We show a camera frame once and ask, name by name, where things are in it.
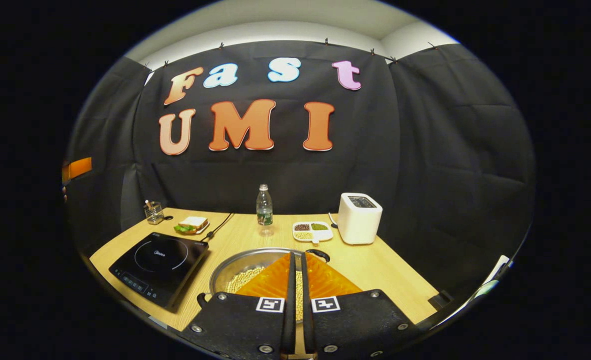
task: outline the black induction cooktop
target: black induction cooktop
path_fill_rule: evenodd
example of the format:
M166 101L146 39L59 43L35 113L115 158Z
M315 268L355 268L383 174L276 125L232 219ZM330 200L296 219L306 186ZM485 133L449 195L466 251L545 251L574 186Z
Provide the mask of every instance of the black induction cooktop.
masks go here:
M170 308L209 244L152 232L108 269L145 299Z

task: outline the ceiling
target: ceiling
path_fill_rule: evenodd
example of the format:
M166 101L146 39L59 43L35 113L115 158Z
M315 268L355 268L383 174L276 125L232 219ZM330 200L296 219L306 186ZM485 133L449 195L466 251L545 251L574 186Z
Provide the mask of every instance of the ceiling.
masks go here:
M126 56L139 61L194 35L259 21L317 23L380 41L394 30L418 20L376 0L222 0L177 19L136 45Z

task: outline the white wall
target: white wall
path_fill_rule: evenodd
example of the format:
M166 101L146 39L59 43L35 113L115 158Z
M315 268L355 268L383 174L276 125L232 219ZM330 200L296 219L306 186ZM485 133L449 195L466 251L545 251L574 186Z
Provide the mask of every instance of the white wall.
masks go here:
M364 51L374 49L378 55L388 58L395 57L396 59L431 48L429 43L435 46L458 43L441 30L421 20L394 30L394 32L385 36L382 41L358 32L320 23L263 21L241 23L191 36L136 61L146 65L149 69L156 70L163 66L165 61L171 63L202 51L212 50L218 48L220 43L224 43L224 46L277 40L323 43L325 38L329 39L330 44L348 46ZM150 73L145 84L149 82L152 76L153 73Z
M418 51L446 44L458 44L458 41L424 21L405 25L382 39L382 45L389 57L401 59Z
M330 44L348 46L364 51L375 49L375 53L379 55L387 53L387 50L378 39L351 30L311 22L263 21L241 23L240 25L223 27L191 36L161 48L161 50L145 56L138 62L143 65L148 63L147 68L155 70L163 66L166 60L171 63L189 55L218 48L220 43L224 43L224 46L277 40L324 43L325 38L329 39Z

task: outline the sandwich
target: sandwich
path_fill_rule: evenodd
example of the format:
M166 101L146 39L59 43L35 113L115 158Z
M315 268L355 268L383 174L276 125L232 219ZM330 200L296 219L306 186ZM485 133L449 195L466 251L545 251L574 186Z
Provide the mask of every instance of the sandwich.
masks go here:
M209 220L207 218L201 216L189 216L177 223L173 228L181 234L192 235L206 228L207 225L209 225Z

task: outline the plastic water bottle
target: plastic water bottle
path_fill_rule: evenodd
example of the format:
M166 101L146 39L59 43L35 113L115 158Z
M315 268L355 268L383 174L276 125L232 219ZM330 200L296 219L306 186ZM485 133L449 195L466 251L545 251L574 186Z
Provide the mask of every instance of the plastic water bottle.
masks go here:
M273 203L269 195L269 187L266 184L259 186L259 194L256 198L256 214L259 234L262 237L273 235Z

